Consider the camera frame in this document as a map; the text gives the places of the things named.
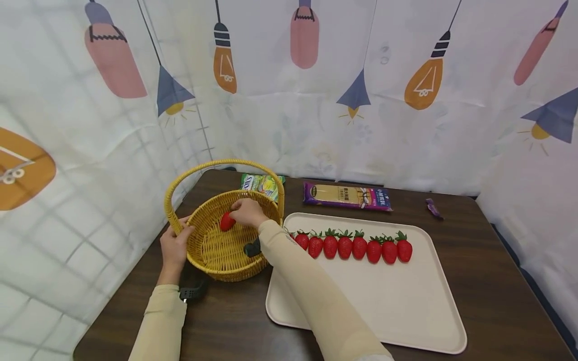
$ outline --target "wooden table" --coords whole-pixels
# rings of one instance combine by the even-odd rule
[[[177,214],[189,215],[212,196],[237,189],[240,176],[226,170],[207,171]],[[285,190],[286,214],[305,212],[409,224],[423,228],[432,237],[468,334],[468,347],[451,356],[386,345],[395,361],[574,359],[471,198],[391,189],[395,211],[389,214],[305,206],[300,179],[287,178]],[[426,198],[434,199],[445,221],[436,220],[427,211]],[[89,328],[74,360],[128,359],[161,262],[157,238]],[[267,317],[265,296],[271,271],[269,266],[243,282],[212,282],[205,298],[188,307],[181,359],[322,360],[313,333],[277,326]],[[198,272],[187,264],[181,285],[191,286]]]

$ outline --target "light bulb pattern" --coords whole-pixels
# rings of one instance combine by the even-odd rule
[[[217,84],[231,94],[237,92],[237,77],[233,67],[233,55],[231,53],[231,40],[229,29],[223,23],[217,23],[214,28],[215,56],[213,72]]]
[[[578,113],[578,88],[522,116],[522,119],[536,122],[529,131],[519,132],[529,133],[531,136],[524,139],[523,142],[530,141],[530,150],[532,150],[534,143],[546,140],[549,137],[571,144],[574,124],[576,123],[576,113]],[[548,155],[544,144],[541,142],[539,144],[544,153]]]
[[[443,56],[450,44],[450,31],[439,39],[428,61],[413,75],[405,88],[404,99],[410,107],[423,110],[433,104],[442,86]]]
[[[90,20],[84,43],[106,86],[120,98],[146,96],[127,38],[113,24],[109,12],[94,0],[90,0],[84,10]]]
[[[317,62],[319,52],[319,18],[311,9],[311,0],[299,0],[291,19],[291,60],[301,69]]]
[[[191,107],[185,107],[185,102],[195,99],[195,96],[185,89],[169,72],[161,65],[158,76],[157,107],[158,116],[166,114],[165,126],[172,121],[175,124],[178,117],[187,120],[185,112],[195,111]]]
[[[0,211],[28,202],[55,175],[56,164],[44,149],[0,127]]]
[[[360,106],[371,105],[369,95],[367,94],[367,88],[365,86],[365,68],[361,69],[357,78],[355,78],[351,86],[341,96],[341,98],[339,98],[337,104],[347,106],[347,114],[339,116],[339,118],[349,116],[351,120],[347,124],[352,123],[355,117],[363,119],[363,116],[357,114]]]
[[[552,20],[550,20],[546,26],[544,26],[538,34],[534,37],[534,40],[528,47],[528,50],[524,54],[524,57],[520,61],[518,68],[516,68],[516,72],[514,73],[514,84],[515,85],[522,85],[528,80],[530,75],[532,74],[534,68],[540,61],[540,58],[548,48],[556,30],[558,29],[558,25],[560,24],[560,19],[566,11],[566,7],[568,6],[568,0],[566,0],[558,13],[554,16]]]

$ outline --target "green package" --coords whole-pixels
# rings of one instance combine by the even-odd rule
[[[279,176],[279,179],[281,179],[281,183],[285,183],[285,177]],[[241,189],[263,193],[275,202],[277,202],[279,198],[277,183],[275,183],[275,180],[273,180],[271,176],[245,173],[241,177]]]

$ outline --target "right hand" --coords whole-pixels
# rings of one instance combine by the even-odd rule
[[[259,228],[261,223],[269,220],[256,200],[250,198],[239,199],[231,206],[231,218],[243,226]]]

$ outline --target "purple package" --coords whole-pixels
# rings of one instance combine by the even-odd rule
[[[425,202],[428,205],[428,209],[429,211],[436,217],[438,217],[439,219],[443,219],[443,216],[441,215],[441,213],[438,211],[438,209],[435,207],[434,205],[434,200],[431,198],[428,198],[425,200]]]
[[[347,207],[391,212],[385,188],[344,187],[303,183],[303,203],[318,206]]]

